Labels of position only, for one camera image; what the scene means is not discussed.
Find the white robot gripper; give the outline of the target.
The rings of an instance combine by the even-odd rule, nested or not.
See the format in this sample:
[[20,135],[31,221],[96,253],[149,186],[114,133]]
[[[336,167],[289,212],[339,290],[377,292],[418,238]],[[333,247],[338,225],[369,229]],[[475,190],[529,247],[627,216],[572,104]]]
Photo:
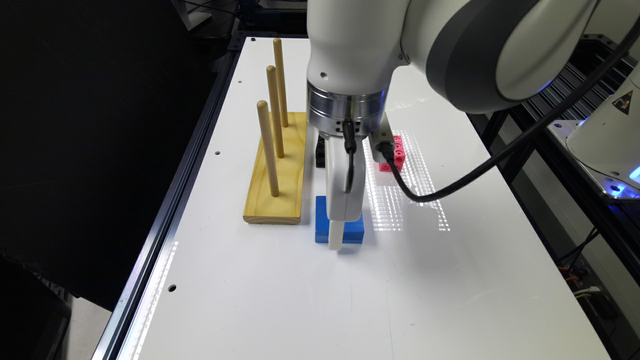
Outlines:
[[338,251],[343,245],[345,222],[358,220],[362,212],[366,176],[364,149],[362,138],[356,137],[356,152],[350,162],[342,137],[326,134],[321,137],[325,140],[328,246]]

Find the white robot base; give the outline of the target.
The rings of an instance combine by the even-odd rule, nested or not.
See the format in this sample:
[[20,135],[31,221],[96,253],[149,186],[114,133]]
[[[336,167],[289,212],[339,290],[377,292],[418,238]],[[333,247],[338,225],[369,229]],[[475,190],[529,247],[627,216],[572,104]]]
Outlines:
[[584,120],[548,126],[604,198],[639,200],[639,69]]

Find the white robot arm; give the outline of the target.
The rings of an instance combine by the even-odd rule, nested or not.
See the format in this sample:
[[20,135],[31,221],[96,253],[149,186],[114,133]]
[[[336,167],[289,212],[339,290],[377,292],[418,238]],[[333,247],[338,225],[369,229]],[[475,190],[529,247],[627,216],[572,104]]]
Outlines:
[[307,116],[326,146],[328,244],[338,250],[361,215],[363,140],[386,163],[393,72],[417,68],[471,114],[503,110],[543,90],[568,61],[596,0],[312,1]]

